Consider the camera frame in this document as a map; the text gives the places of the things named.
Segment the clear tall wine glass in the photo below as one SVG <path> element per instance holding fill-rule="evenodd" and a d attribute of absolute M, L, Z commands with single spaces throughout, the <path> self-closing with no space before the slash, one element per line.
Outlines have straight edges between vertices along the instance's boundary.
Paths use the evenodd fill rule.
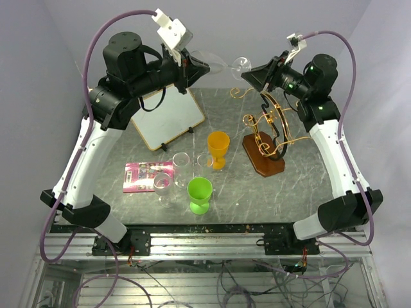
<path fill-rule="evenodd" d="M 208 64 L 211 69 L 211 74 L 217 74 L 228 70 L 236 80 L 242 80 L 243 78 L 241 75 L 252 69 L 250 60 L 244 56 L 238 57 L 232 62 L 232 64 L 226 63 L 216 54 L 207 51 L 192 51 L 191 56 Z"/>

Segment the clear small wine glass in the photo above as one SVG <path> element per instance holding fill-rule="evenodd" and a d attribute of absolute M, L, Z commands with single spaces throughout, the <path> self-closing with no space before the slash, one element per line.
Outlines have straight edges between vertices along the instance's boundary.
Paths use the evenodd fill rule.
<path fill-rule="evenodd" d="M 213 170 L 214 160 L 208 153 L 201 153 L 197 157 L 197 176 L 209 178 Z"/>

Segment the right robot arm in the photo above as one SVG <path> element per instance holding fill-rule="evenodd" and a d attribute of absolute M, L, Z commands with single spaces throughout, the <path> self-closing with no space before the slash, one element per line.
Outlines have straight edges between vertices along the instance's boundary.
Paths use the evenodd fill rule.
<path fill-rule="evenodd" d="M 356 165 L 345 139 L 342 115 L 329 95 L 338 76 L 337 61 L 317 54 L 300 73 L 287 57 L 288 52 L 284 52 L 241 77 L 259 92 L 279 88 L 298 99 L 299 119 L 319 149 L 329 175 L 333 199 L 310 217 L 296 221 L 294 232 L 283 238 L 284 249 L 295 254 L 306 246 L 306 239 L 372 225 L 383 195 L 379 189 L 371 189 Z"/>

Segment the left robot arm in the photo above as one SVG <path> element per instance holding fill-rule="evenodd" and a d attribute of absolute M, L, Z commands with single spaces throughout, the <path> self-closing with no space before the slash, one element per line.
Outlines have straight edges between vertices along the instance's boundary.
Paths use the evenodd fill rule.
<path fill-rule="evenodd" d="M 111 213 L 111 207 L 93 194 L 97 177 L 113 145 L 127 128 L 132 116 L 141 109 L 143 97 L 174 85 L 181 94 L 209 66 L 186 49 L 192 39 L 187 31 L 162 34 L 162 53 L 144 45 L 141 37 L 125 31 L 113 35 L 103 49 L 106 75 L 88 94 L 92 114 L 83 110 L 76 149 L 62 177 L 52 189 L 42 191 L 40 200 L 56 206 L 73 225 L 92 228 L 105 236 L 108 247 L 117 255 L 129 251 L 128 229 Z"/>

